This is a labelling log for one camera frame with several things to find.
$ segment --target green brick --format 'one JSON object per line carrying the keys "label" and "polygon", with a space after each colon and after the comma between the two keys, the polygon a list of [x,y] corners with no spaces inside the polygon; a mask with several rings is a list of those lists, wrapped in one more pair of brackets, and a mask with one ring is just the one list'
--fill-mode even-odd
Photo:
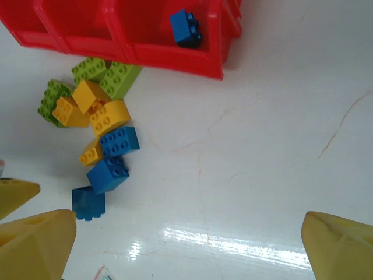
{"label": "green brick", "polygon": [[90,80],[99,83],[105,77],[106,70],[110,67],[110,62],[101,58],[89,57],[71,69],[76,86],[82,80]]}
{"label": "green brick", "polygon": [[67,85],[66,83],[60,82],[58,80],[50,80],[48,82],[47,90],[44,92],[44,98],[40,102],[41,105],[37,112],[49,123],[53,123],[56,127],[64,128],[55,117],[53,117],[52,112],[56,108],[57,100],[63,97],[71,97],[73,92],[73,87]]}
{"label": "green brick", "polygon": [[100,86],[111,99],[123,99],[141,70],[141,66],[113,62]]}

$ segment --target white floor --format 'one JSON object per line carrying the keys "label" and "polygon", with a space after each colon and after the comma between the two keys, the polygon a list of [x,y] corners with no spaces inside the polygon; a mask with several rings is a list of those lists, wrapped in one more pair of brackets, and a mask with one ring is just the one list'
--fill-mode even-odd
{"label": "white floor", "polygon": [[[64,279],[314,279],[307,211],[373,225],[371,0],[242,5],[223,81],[146,68],[125,98],[141,150],[107,212],[78,221]],[[37,114],[81,58],[18,46],[0,27],[0,158],[41,193],[4,221],[71,208],[89,129]]]}

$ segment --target yellow toy piece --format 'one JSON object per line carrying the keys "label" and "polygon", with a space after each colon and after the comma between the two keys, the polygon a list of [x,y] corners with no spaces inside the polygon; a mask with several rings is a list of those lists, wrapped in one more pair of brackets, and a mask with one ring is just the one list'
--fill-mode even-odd
{"label": "yellow toy piece", "polygon": [[373,226],[308,212],[301,235],[317,280],[373,279]]}
{"label": "yellow toy piece", "polygon": [[96,138],[86,146],[80,157],[80,162],[83,166],[96,165],[96,163],[103,158],[103,149],[100,145],[100,138]]}
{"label": "yellow toy piece", "polygon": [[123,100],[106,103],[90,116],[90,122],[96,137],[100,137],[131,120]]}
{"label": "yellow toy piece", "polygon": [[39,192],[40,187],[36,183],[17,179],[0,180],[0,220],[32,199]]}
{"label": "yellow toy piece", "polygon": [[0,225],[1,279],[60,280],[75,235],[75,218],[70,210]]}
{"label": "yellow toy piece", "polygon": [[82,80],[72,93],[79,109],[83,114],[93,114],[104,104],[111,101],[109,95],[100,87],[100,84],[89,80]]}
{"label": "yellow toy piece", "polygon": [[53,116],[66,127],[88,127],[89,116],[83,115],[73,98],[60,97]]}

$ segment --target red storage bin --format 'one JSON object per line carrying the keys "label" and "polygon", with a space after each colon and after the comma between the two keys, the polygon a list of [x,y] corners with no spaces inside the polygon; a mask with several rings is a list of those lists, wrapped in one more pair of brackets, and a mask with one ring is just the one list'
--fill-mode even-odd
{"label": "red storage bin", "polygon": [[[28,47],[168,68],[221,79],[242,0],[7,0],[0,19]],[[170,16],[185,9],[200,23],[202,45],[181,48]]]}
{"label": "red storage bin", "polygon": [[1,1],[1,21],[21,46],[63,51],[35,14],[33,2],[33,0]]}
{"label": "red storage bin", "polygon": [[[104,17],[114,40],[133,64],[163,67],[221,79],[231,40],[241,35],[235,0],[104,0]],[[186,9],[200,23],[197,50],[180,48],[170,16]]]}
{"label": "red storage bin", "polygon": [[123,60],[107,29],[103,0],[34,0],[34,10],[66,53]]}

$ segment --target blue brick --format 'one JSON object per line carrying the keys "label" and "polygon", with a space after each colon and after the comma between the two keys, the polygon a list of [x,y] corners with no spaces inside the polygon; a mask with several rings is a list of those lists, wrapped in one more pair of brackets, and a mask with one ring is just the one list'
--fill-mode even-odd
{"label": "blue brick", "polygon": [[134,127],[121,127],[100,138],[104,158],[122,156],[140,149]]}
{"label": "blue brick", "polygon": [[120,156],[101,159],[87,173],[87,178],[96,194],[114,190],[128,177],[128,169]]}
{"label": "blue brick", "polygon": [[199,22],[192,13],[181,10],[170,16],[175,42],[184,48],[198,48],[202,34],[198,31]]}
{"label": "blue brick", "polygon": [[76,188],[71,195],[72,211],[78,220],[91,221],[105,213],[105,194],[95,194],[91,186]]}

